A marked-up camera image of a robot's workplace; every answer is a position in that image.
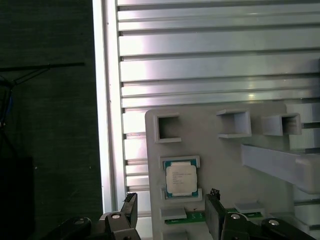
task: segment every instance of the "dark fabric background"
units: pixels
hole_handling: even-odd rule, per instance
[[[86,66],[16,87],[7,119],[12,143],[33,157],[35,239],[69,217],[102,213],[92,1],[0,1],[0,67],[70,62]]]

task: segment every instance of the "screw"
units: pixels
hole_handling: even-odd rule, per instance
[[[75,221],[74,224],[75,225],[80,225],[80,224],[83,224],[85,221],[83,218],[80,218],[78,221]]]
[[[119,214],[114,214],[114,215],[112,215],[112,218],[113,219],[118,219],[118,218],[120,218],[120,215]]]
[[[231,217],[233,219],[240,219],[240,216],[238,214],[232,214]]]
[[[276,221],[276,220],[270,220],[269,223],[270,223],[272,226],[278,226],[278,225],[279,225],[279,222]]]

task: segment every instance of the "rectangular slot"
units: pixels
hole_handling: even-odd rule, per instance
[[[219,138],[251,137],[250,112],[246,109],[225,109],[216,113],[221,117],[222,133]]]
[[[301,134],[301,123],[297,119],[300,115],[283,116],[282,117],[282,131],[284,135],[298,135]]]
[[[155,143],[181,142],[179,113],[155,116]]]
[[[179,117],[159,117],[159,139],[173,139],[179,137]]]
[[[285,113],[262,118],[263,134],[267,136],[301,135],[302,125],[298,113]]]

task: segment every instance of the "metal slotted panel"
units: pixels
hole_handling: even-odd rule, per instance
[[[138,230],[152,238],[146,111],[170,105],[319,97],[320,3],[107,0],[106,4],[117,205],[126,192],[138,192]]]

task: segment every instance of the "black cable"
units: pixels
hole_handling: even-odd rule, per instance
[[[50,70],[50,68],[47,68],[47,69],[45,69],[45,70],[42,70],[41,72],[37,73],[36,75],[33,75],[33,76],[31,76],[31,77],[29,77],[29,78],[27,78],[27,79],[25,79],[25,80],[23,80],[23,81],[21,81],[21,82],[16,83],[16,85],[23,84],[23,83],[25,83],[25,82],[27,82],[27,81],[29,81],[29,80],[37,77],[37,76],[39,76],[39,75],[41,75],[41,74],[49,71],[49,70]]]
[[[39,69],[54,69],[54,68],[68,68],[85,66],[84,62],[71,62],[71,63],[59,63],[59,64],[47,64],[36,66],[14,66],[14,67],[0,67],[0,72],[16,72],[26,70],[39,70]]]
[[[17,84],[17,81],[18,81],[18,80],[23,79],[23,78],[25,78],[25,77],[27,77],[27,76],[29,76],[29,75],[31,75],[31,74],[34,74],[34,73],[36,73],[36,72],[39,72],[39,71],[40,71],[40,69],[31,71],[31,72],[29,72],[29,73],[27,73],[27,74],[25,74],[25,75],[23,75],[23,76],[20,76],[20,77],[14,79],[13,82],[14,82],[15,84]]]

